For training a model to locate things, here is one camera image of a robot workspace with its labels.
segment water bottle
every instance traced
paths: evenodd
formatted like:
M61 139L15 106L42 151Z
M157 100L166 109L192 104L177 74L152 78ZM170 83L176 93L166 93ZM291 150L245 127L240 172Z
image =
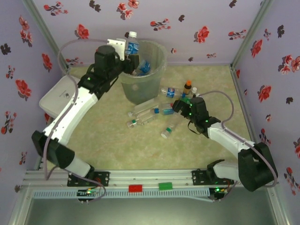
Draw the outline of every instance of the water bottle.
M176 88L168 88L168 87L159 87L160 93L168 98L181 98L185 97L185 94Z
M172 115L174 113L172 109L173 103L162 103L158 106L158 108L154 108L154 113L156 114L163 114L164 116L166 115Z
M130 112L128 112L128 116L136 117L141 112L157 107L159 107L159 100L157 97L155 97L139 105L136 105Z
M163 130L160 134L163 138L168 138L170 134L176 129L177 125L180 124L181 121L183 121L184 117L180 113L181 111L174 112L174 114L171 116L165 130Z
M127 55L137 54L138 51L139 51L139 43L136 39L136 32L131 31L129 32L125 54Z
M127 48L125 50L125 54L138 54L139 51L139 43L136 39L136 32L129 32L128 41L127 41ZM138 65L137 69L133 72L133 75L137 76L144 76L149 73L151 70L150 63L146 61L142 55L139 54L140 64Z
M138 125L145 125L157 118L157 114L153 110L147 110L137 115L136 119L128 121L128 128L135 128Z

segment floral wallpaper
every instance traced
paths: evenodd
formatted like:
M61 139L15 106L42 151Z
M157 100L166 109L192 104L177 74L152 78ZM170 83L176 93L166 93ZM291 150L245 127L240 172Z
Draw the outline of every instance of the floral wallpaper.
M228 64L243 42L262 0L32 0L58 47L74 39L128 37L156 41L168 62ZM101 43L79 43L63 50L65 59L94 62ZM259 48L255 46L254 55Z
M0 2L0 224L8 224L26 170L38 155L31 134L46 127L38 106L61 78L56 57L22 1Z
M236 76L258 138L274 158L291 224L299 224L300 202L300 30L297 0L274 1Z

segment metal frame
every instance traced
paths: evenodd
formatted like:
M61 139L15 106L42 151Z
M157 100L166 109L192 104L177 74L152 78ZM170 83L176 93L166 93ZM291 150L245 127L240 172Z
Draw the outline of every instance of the metal frame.
M250 41L257 31L257 28L262 20L262 17L266 14L268 9L274 0L265 0L263 5L254 20L248 35L238 50L236 57L232 65L229 67L234 82L234 86L237 90L237 95L241 104L242 112L245 117L246 125L252 141L258 141L255 138L254 126L248 115L248 107L245 103L244 96L241 93L239 83L236 78L236 70L234 66L237 65L241 59L245 49L250 44ZM24 5L30 11L34 20L41 29L45 39L49 43L50 47L55 53L58 53L58 46L56 45L53 37L51 36L46 24L38 13L34 3L31 0L23 0ZM63 57L60 57L62 65L64 65ZM53 172L49 181L44 180L43 162L41 158L37 160L36 171L27 171L22 184L21 191L19 193L17 202L15 204L9 225L23 225L26 222L26 218L30 209L30 204L35 198L77 198L74 195L68 196L64 193L74 193L83 187L74 188L67 187L68 174L63 170L56 170ZM209 194L208 188L215 188L216 186L193 186L191 171L187 170L134 170L134 171L109 171L110 183L107 189L106 198L133 198L133 197L187 197L203 201L211 201L201 197ZM158 190L158 183L172 182L173 190L161 192ZM127 188L129 184L143 184L143 189L146 194L128 194ZM289 216L285 208L280 202L281 190L280 186L275 188L269 188L268 194L270 197L270 203L273 207L273 211L279 225L289 225Z

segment blue bottle label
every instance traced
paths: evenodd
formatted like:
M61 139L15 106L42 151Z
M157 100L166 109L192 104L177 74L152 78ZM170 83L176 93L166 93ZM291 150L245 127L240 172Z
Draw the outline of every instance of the blue bottle label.
M172 115L174 113L173 109L164 109L164 115Z
M145 74L148 73L150 69L150 64L147 61L145 61L144 65L140 68L140 70Z
M127 55L137 54L138 51L139 51L139 44L128 42L127 50L125 52Z
M175 95L175 89L174 88L168 88L167 97L173 98Z

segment mounting plate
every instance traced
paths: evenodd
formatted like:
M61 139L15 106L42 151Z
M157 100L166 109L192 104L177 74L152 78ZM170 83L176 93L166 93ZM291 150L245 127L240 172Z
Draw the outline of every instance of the mounting plate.
M93 180L96 180L96 178L100 179L101 184L104 187L108 186L109 183L109 172L94 172ZM68 181L67 181L68 187L87 187L87 186L93 186L95 187L96 184L91 182L86 182L85 180L82 180L74 175L69 175Z
M231 185L234 184L233 180L217 178L215 182L211 182L210 178L206 174L206 170L193 170L192 171L193 185L227 185L228 180Z

